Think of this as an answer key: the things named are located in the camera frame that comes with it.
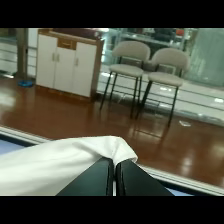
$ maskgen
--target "cabinet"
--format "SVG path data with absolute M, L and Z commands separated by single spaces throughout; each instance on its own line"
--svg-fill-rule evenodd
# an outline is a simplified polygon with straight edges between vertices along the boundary
M 39 33 L 36 84 L 91 98 L 103 48 L 102 41 L 95 42 Z

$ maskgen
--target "bar stool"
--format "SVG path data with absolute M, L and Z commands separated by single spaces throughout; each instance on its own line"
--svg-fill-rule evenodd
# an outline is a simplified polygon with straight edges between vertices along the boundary
M 181 74 L 182 74 L 182 71 L 188 70 L 190 66 L 190 59 L 189 59 L 189 56 L 181 50 L 173 49 L 173 48 L 163 48 L 161 50 L 158 50 L 154 54 L 154 56 L 152 57 L 152 64 L 156 66 L 156 72 L 152 72 L 148 76 L 149 83 L 146 87 L 144 97 L 142 99 L 142 102 L 140 103 L 140 106 L 135 118 L 136 119 L 138 118 L 138 115 L 144 108 L 147 96 L 149 94 L 149 91 L 153 82 L 173 86 L 176 88 L 176 90 L 175 90 L 175 95 L 174 95 L 174 99 L 172 103 L 171 113 L 169 116 L 169 121 L 168 121 L 168 127 L 169 127 L 173 117 L 173 110 L 174 110 L 174 106 L 175 106 L 175 102 L 177 98 L 177 92 L 179 87 L 182 86 L 183 84 L 183 79 L 181 78 Z M 173 74 L 157 72 L 160 64 L 171 65 L 180 69 L 179 77 Z
M 131 114 L 130 114 L 130 117 L 132 118 L 134 106 L 135 106 L 135 96 L 136 96 L 138 81 L 139 81 L 138 103 L 140 103 L 141 83 L 142 83 L 142 74 L 143 74 L 142 67 L 143 67 L 144 61 L 149 59 L 150 48 L 146 44 L 138 42 L 138 41 L 122 41 L 114 48 L 112 55 L 115 57 L 119 57 L 119 62 L 118 64 L 114 64 L 109 67 L 110 76 L 108 78 L 104 95 L 101 101 L 100 110 L 103 107 L 103 103 L 107 94 L 107 89 L 110 83 L 111 75 L 114 72 L 115 77 L 114 77 L 114 82 L 112 85 L 109 101 L 111 101 L 118 75 L 124 75 L 124 76 L 132 77 L 135 79 L 135 88 L 133 93 L 133 100 L 132 100 L 132 107 L 131 107 Z M 140 60 L 141 68 L 137 66 L 121 64 L 122 57 L 128 57 L 128 58 Z

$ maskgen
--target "chair leg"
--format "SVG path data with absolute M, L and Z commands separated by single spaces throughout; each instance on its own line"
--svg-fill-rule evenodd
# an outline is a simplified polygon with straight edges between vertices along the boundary
M 173 110 L 174 110 L 175 103 L 176 103 L 178 89 L 179 88 L 177 87 L 176 91 L 175 91 L 175 95 L 174 95 L 174 99 L 173 99 L 173 105 L 172 105 L 172 109 L 171 109 L 171 113 L 170 113 L 170 117 L 169 117 L 169 121 L 168 121 L 168 127 L 170 127 L 170 123 L 171 123 L 171 120 L 173 118 Z
M 107 85 L 106 85 L 106 88 L 105 88 L 105 91 L 104 91 L 104 94 L 103 94 L 103 99 L 102 99 L 101 104 L 100 104 L 100 110 L 103 107 L 103 103 L 104 103 L 105 97 L 107 95 L 107 89 L 108 89 L 108 86 L 109 86 L 109 83 L 110 83 L 111 75 L 112 75 L 112 72 L 110 72 L 110 76 L 109 76 L 108 81 L 107 81 Z
M 140 77 L 140 82 L 139 82 L 139 90 L 138 90 L 138 106 L 140 105 L 141 89 L 142 89 L 142 77 Z
M 111 90 L 111 93 L 110 93 L 110 99 L 109 99 L 109 101 L 111 101 L 111 99 L 112 99 L 112 94 L 113 94 L 113 91 L 114 91 L 114 86 L 116 84 L 116 80 L 117 80 L 117 73 L 115 74 L 115 77 L 114 77 L 114 83 L 112 85 L 112 90 Z
M 136 78 L 136 80 L 135 80 L 135 89 L 134 89 L 132 106 L 131 106 L 131 114 L 130 114 L 131 118 L 133 117 L 133 112 L 134 112 L 134 107 L 135 107 L 135 96 L 136 96 L 137 87 L 138 87 L 138 78 Z
M 148 85 L 147 85 L 147 87 L 146 87 L 145 94 L 144 94 L 144 96 L 143 96 L 142 102 L 141 102 L 141 104 L 140 104 L 140 106 L 139 106 L 139 109 L 138 109 L 138 112 L 137 112 L 137 114 L 136 114 L 136 116 L 135 116 L 135 119 L 138 118 L 138 115 L 140 114 L 140 112 L 142 111 L 142 109 L 143 109 L 144 106 L 145 106 L 145 102 L 146 102 L 146 99 L 147 99 L 147 96 L 148 96 L 148 94 L 149 94 L 149 91 L 150 91 L 151 86 L 152 86 L 152 81 L 149 81 L 149 83 L 148 83 Z

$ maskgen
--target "brown floor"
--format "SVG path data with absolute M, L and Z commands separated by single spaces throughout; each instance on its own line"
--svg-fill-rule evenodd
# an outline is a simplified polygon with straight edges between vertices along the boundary
M 124 138 L 140 164 L 224 187 L 223 128 L 174 117 L 144 113 L 129 119 L 130 108 L 99 102 L 87 104 L 35 87 L 22 88 L 14 79 L 0 79 L 0 125 L 51 139 L 114 135 Z M 179 120 L 188 121 L 183 127 Z

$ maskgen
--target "cabinet door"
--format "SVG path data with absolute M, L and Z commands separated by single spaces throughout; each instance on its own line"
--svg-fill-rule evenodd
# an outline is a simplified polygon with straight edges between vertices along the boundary
M 58 47 L 56 61 L 54 88 L 72 92 L 75 50 Z
M 77 43 L 73 93 L 90 97 L 95 57 L 96 45 Z
M 37 51 L 37 85 L 53 88 L 56 49 L 57 38 L 39 35 Z

